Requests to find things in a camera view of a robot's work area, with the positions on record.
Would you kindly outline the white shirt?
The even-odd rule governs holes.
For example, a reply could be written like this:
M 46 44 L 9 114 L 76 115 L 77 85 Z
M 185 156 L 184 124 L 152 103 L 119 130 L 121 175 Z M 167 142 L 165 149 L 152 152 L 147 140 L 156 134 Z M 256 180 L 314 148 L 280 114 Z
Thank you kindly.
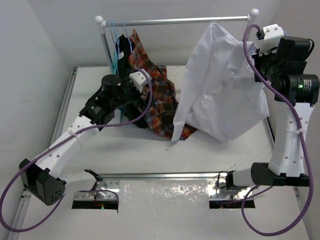
M 185 66 L 173 142 L 190 125 L 227 143 L 269 116 L 264 84 L 255 81 L 245 53 L 243 42 L 209 24 Z

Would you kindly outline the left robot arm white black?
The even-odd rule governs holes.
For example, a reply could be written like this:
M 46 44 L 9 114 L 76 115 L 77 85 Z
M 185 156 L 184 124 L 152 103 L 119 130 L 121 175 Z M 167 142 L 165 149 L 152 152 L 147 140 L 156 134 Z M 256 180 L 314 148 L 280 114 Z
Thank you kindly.
M 94 190 L 103 182 L 100 175 L 86 169 L 75 175 L 62 176 L 63 168 L 90 138 L 103 128 L 111 127 L 116 110 L 140 100 L 143 88 L 150 85 L 151 77 L 143 69 L 124 78 L 105 75 L 100 88 L 49 149 L 37 156 L 35 163 L 27 159 L 20 163 L 23 186 L 47 206 L 66 194 Z

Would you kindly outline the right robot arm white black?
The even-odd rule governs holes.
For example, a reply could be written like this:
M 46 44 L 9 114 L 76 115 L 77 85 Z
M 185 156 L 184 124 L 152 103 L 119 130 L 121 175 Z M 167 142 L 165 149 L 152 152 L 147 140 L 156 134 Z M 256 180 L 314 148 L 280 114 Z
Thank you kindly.
M 248 169 L 229 171 L 224 189 L 240 190 L 253 185 L 310 186 L 300 134 L 307 133 L 320 90 L 319 78 L 304 73 L 314 46 L 310 38 L 283 36 L 267 53 L 253 55 L 255 80 L 263 77 L 277 91 L 274 95 L 277 130 L 272 157 L 268 163 L 254 162 Z

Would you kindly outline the black garment on hanger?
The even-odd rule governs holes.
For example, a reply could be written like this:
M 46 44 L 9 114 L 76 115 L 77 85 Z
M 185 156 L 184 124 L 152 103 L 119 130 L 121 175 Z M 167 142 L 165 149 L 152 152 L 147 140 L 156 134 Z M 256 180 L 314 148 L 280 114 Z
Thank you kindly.
M 117 40 L 117 73 L 122 79 L 125 78 L 130 72 L 129 69 L 131 69 L 131 67 L 129 64 L 129 56 L 132 53 L 133 46 L 134 45 L 130 43 L 128 38 L 125 37 L 123 34 Z M 141 114 L 134 103 L 130 103 L 124 106 L 122 108 L 122 112 L 130 121 L 137 118 Z

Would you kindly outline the plaid shirt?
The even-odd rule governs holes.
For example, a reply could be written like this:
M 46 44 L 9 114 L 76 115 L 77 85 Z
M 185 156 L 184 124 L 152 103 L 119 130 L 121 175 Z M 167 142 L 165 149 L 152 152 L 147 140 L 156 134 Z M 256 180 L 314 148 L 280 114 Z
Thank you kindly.
M 142 122 L 159 136 L 171 140 L 173 120 L 179 104 L 175 84 L 168 79 L 166 66 L 155 65 L 150 60 L 136 30 L 129 38 L 134 45 L 128 57 L 129 66 L 145 70 L 151 77 L 152 102 Z

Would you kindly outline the teal garment on hanger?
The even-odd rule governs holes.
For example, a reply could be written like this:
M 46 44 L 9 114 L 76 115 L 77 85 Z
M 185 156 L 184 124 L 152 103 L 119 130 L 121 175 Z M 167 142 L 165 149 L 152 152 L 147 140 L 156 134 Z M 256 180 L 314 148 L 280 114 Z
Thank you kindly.
M 119 52 L 118 52 L 118 47 L 115 47 L 114 50 L 114 62 L 113 62 L 113 74 L 118 76 L 119 75 L 119 70 L 118 70 L 118 60 L 119 60 Z

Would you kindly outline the blue hanger with black garment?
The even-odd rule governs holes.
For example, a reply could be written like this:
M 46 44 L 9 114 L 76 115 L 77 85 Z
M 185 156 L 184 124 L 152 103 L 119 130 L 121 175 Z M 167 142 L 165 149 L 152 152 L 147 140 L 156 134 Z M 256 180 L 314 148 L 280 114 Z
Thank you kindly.
M 119 46 L 119 31 L 118 31 L 118 28 L 116 27 L 116 20 L 113 21 L 112 29 L 114 34 L 114 40 L 113 40 L 114 46 L 117 48 Z

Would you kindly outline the blue hanger with teal garment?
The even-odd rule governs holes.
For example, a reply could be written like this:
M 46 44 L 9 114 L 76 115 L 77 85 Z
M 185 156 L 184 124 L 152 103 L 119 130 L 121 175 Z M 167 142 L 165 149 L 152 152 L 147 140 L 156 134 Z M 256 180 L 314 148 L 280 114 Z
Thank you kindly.
M 110 35 L 111 35 L 113 44 L 115 45 L 116 44 L 116 40 L 115 40 L 115 37 L 114 37 L 114 34 L 113 34 L 113 27 L 112 27 L 111 20 L 108 21 L 108 26 L 109 26 L 109 31 L 110 31 Z

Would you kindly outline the clothes rack metal white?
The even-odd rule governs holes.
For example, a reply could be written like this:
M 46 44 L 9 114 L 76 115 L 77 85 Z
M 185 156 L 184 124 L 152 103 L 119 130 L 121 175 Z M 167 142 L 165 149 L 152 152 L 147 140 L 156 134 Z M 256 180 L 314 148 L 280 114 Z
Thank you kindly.
M 107 56 L 109 70 L 113 72 L 114 61 L 106 36 L 106 28 L 112 27 L 136 27 L 136 26 L 157 26 L 157 25 L 179 25 L 179 24 L 196 24 L 196 23 L 212 23 L 212 22 L 247 22 L 247 25 L 253 24 L 260 11 L 253 8 L 247 15 L 242 16 L 215 16 L 215 17 L 189 17 L 189 18 L 172 18 L 172 19 L 150 19 L 150 20 L 129 20 L 114 21 L 109 24 L 102 16 L 97 15 L 94 20 L 100 32 L 103 46 Z

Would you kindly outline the metal mounting rail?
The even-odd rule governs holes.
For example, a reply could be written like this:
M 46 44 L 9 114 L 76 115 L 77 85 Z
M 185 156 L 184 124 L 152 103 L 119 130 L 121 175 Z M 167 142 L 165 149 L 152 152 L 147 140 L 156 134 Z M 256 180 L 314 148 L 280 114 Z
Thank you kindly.
M 225 187 L 227 173 L 137 173 L 137 174 L 102 174 L 102 187 L 98 192 L 78 191 L 71 193 L 72 201 L 76 204 L 87 203 L 93 208 L 100 205 L 115 205 L 120 192 L 124 191 L 125 183 L 132 181 L 140 187 L 147 183 L 141 191 L 150 190 L 152 194 L 164 193 L 172 197 L 174 194 L 188 196 L 192 191 L 206 193 L 210 204 L 240 204 L 251 186 Z

